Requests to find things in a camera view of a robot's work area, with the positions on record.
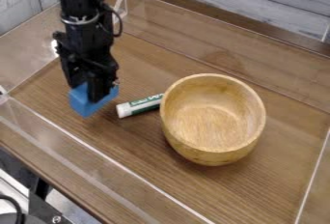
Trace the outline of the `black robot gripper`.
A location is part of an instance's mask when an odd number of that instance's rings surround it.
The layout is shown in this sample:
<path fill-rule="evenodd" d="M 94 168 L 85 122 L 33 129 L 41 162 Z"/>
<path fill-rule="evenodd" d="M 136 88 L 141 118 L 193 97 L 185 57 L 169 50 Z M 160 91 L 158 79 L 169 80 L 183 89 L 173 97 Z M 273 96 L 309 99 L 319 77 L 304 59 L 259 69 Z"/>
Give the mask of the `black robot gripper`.
<path fill-rule="evenodd" d="M 98 102 L 117 85 L 118 64 L 110 47 L 120 33 L 110 19 L 62 20 L 62 24 L 64 31 L 54 31 L 53 39 L 66 84 L 76 88 L 88 79 L 89 101 Z"/>

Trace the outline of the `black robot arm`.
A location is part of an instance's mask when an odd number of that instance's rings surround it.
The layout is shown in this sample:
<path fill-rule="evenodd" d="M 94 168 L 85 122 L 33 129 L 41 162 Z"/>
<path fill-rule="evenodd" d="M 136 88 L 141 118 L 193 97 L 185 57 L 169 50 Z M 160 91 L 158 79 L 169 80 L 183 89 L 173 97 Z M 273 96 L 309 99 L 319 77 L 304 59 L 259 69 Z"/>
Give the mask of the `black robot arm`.
<path fill-rule="evenodd" d="M 117 81 L 110 47 L 122 33 L 122 28 L 114 31 L 113 17 L 121 18 L 105 0 L 58 0 L 58 5 L 64 31 L 54 31 L 53 39 L 66 84 L 85 84 L 88 101 L 98 102 Z"/>

